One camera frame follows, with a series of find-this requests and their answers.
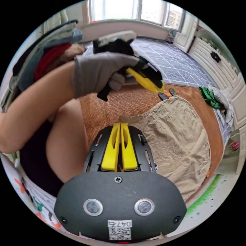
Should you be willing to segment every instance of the green cloth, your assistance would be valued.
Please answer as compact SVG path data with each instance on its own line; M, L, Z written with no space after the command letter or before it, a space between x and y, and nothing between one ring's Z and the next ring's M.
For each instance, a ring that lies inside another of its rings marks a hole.
M221 107L222 104L215 99L215 96L212 90L209 90L208 88L204 86L199 87L199 90L201 92L202 98L207 104L209 104L211 107L216 108L216 109L219 109Z

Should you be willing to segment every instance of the cabinet knob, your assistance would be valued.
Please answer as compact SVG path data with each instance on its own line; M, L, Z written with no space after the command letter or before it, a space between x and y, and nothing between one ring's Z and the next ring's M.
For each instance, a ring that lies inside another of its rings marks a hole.
M218 55L217 53L215 53L214 51L212 51L212 52L210 53L210 55L211 55L211 57L212 57L216 62L220 62L220 61L221 61L219 55Z

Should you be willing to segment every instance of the hand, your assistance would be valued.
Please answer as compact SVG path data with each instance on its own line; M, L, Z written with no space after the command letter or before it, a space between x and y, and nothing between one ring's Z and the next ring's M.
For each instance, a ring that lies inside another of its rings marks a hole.
M104 52L92 56L76 56L72 76L74 97L100 92L107 83L112 90L119 90L125 77L117 71L122 67L133 67L138 58L119 53Z

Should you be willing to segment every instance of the window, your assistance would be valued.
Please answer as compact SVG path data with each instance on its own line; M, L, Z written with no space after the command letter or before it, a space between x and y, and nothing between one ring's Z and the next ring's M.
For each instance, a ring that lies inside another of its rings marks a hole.
M90 22L133 19L181 32L185 11L163 0L87 0Z
M162 23L165 2L162 0L142 0L141 20Z
M168 14L166 17L166 25L172 27L173 29L179 30L181 21L180 17L184 14L184 10L172 3L169 3Z
M91 0L92 21L107 19L136 19L136 0Z

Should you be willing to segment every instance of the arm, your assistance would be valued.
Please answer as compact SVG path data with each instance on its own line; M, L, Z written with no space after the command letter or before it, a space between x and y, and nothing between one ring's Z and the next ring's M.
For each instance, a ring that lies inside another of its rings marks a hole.
M74 62L53 70L14 100L0 114L0 152L20 150L50 115L74 98Z
M20 150L42 123L71 99L100 92L107 83L119 90L125 78L117 71L137 62L134 56L105 52L77 56L75 61L51 71L0 114L0 152Z

